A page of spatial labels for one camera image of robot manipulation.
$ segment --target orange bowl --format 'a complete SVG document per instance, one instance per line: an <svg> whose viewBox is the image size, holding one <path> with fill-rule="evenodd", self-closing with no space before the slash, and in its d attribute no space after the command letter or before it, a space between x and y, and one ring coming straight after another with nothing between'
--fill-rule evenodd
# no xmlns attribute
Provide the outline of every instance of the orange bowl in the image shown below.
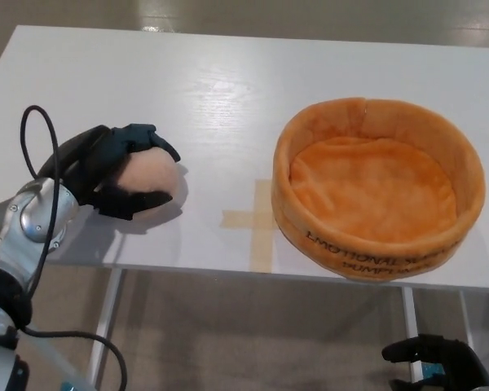
<svg viewBox="0 0 489 391"><path fill-rule="evenodd" d="M299 112L279 137L271 201L288 240L350 279L386 281L447 261L478 219L482 164L428 109L349 98Z"/></svg>

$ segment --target robotic hand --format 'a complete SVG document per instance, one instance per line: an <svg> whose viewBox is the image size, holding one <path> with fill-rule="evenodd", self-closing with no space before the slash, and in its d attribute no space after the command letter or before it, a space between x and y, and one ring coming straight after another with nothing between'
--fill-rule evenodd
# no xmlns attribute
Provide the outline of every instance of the robotic hand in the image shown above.
<svg viewBox="0 0 489 391"><path fill-rule="evenodd" d="M46 119L54 155L34 173L24 145L28 114L39 111ZM25 390L29 366L15 354L19 331L31 336L80 336L104 343L121 366L121 387L127 382L126 366L116 346L100 336L84 332L35 332L28 328L31 299L42 273L46 255L64 240L68 223L81 205L92 204L101 214L130 220L134 213L172 200L166 191L124 191L104 184L119 171L129 155L157 147L179 161L179 154L155 134L153 125L129 125L109 129L99 126L58 148L51 120L38 106L28 108L22 119L20 140L32 182L0 203L0 391Z"/></svg>
<svg viewBox="0 0 489 391"><path fill-rule="evenodd" d="M392 391L421 391L427 389L426 386L445 391L489 391L489 374L476 353L459 340L421 334L386 346L382 350L382 357L390 362L441 364L445 372L444 375L433 375L416 383L391 380Z"/></svg>

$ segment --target floor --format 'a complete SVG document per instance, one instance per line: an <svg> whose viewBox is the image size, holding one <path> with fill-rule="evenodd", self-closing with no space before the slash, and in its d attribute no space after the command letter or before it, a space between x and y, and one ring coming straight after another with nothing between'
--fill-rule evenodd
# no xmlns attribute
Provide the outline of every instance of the floor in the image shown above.
<svg viewBox="0 0 489 391"><path fill-rule="evenodd" d="M489 46L489 0L0 0L0 54L18 24ZM108 274L47 267L37 326L94 331ZM416 295L422 332L464 338L454 292ZM376 391L409 376L380 355L404 335L396 288L131 271L112 340L131 390ZM86 370L91 343L55 345ZM19 352L32 369L29 390L59 389L50 362L24 341ZM118 383L109 356L101 389Z"/></svg>

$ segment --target masking tape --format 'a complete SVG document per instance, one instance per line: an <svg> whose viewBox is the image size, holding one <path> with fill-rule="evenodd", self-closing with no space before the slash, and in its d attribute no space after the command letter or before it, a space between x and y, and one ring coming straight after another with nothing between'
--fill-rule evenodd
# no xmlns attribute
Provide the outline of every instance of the masking tape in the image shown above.
<svg viewBox="0 0 489 391"><path fill-rule="evenodd" d="M223 210L221 228L251 229L250 271L271 273L274 230L278 229L271 211L271 180L255 181L253 211Z"/></svg>

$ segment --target wire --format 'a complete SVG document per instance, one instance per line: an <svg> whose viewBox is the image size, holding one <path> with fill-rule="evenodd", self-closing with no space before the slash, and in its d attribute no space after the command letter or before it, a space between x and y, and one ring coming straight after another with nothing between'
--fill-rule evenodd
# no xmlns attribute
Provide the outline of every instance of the wire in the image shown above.
<svg viewBox="0 0 489 391"><path fill-rule="evenodd" d="M25 334L28 336L34 336L37 338L85 338L87 340L96 340L98 342L101 342L104 344L107 348L111 350L111 352L116 356L117 361L120 364L120 371L121 371L121 383L120 383L120 391L125 391L127 387L127 380L128 380L128 375L127 375L127 366L125 363L125 359L123 358L123 355L121 354L120 350L108 339L103 338L102 336L97 336L95 334L92 334L90 332L38 332L35 330L32 330L28 327L26 327L24 330L22 330Z"/></svg>
<svg viewBox="0 0 489 391"><path fill-rule="evenodd" d="M37 289L37 286L40 282L40 278L42 277L43 266L46 263L47 254L49 253L49 247L51 246L52 237L55 230L56 223L56 214L58 213L58 198L59 198L59 152L58 152L58 140L56 138L55 127L52 124L52 121L47 114L47 112L37 106L29 106L25 109L24 115L22 116L22 121L20 122L20 146L22 148L22 153L24 154L25 164L31 173L31 176L34 179L38 179L37 173L34 171L33 164L31 163L31 159L29 158L29 151L27 149L27 144L25 142L25 129L27 126L27 119L29 118L29 114L31 112L39 112L42 114L43 119L47 124L47 128L49 129L49 133L51 134L51 143L52 143L52 153L53 153L53 165L54 165L54 181L55 187L53 191L52 205L51 205L51 218L49 219L49 226L47 227L47 235L46 240L43 244L42 254L40 255L40 261L38 262L37 269L33 275L33 281L28 290L28 297L30 299L33 298L33 295ZM34 336L37 338L85 338L88 340L96 340L101 344L105 345L108 349L112 351L112 353L116 356L116 359L120 365L121 371L121 384L120 391L125 391L127 387L127 366L125 363L125 359L121 354L120 350L108 339L103 338L102 336L98 336L96 334L92 334L89 332L38 332L31 330L28 327L23 327L21 329L22 332L27 334L28 336Z"/></svg>
<svg viewBox="0 0 489 391"><path fill-rule="evenodd" d="M56 214L58 212L58 198L59 198L59 153L58 153L58 139L56 138L55 127L52 125L52 121L49 118L49 115L46 111L36 105L29 106L25 109L24 115L22 116L22 121L20 123L20 146L22 147L22 153L24 154L25 164L29 169L29 172L33 176L34 179L38 178L38 175L34 171L33 164L31 163L31 159L29 158L29 152L27 150L27 145L25 142L25 128L27 125L27 119L29 118L29 114L33 111L39 112L42 114L43 119L46 121L47 128L49 129L49 133L51 134L51 143L52 143L52 156L53 156L53 164L55 168L54 172L54 181L55 187L53 190L52 196L52 206L51 206L51 218L49 219L49 226L47 227L47 236L46 240L43 244L42 254L40 255L40 260L38 261L37 269L33 275L33 281L29 290L27 292L27 296L29 298L33 298L34 292L38 287L38 283L40 282L40 278L42 277L43 266L46 263L47 254L49 253L49 247L51 246L52 237L55 231L56 224Z"/></svg>

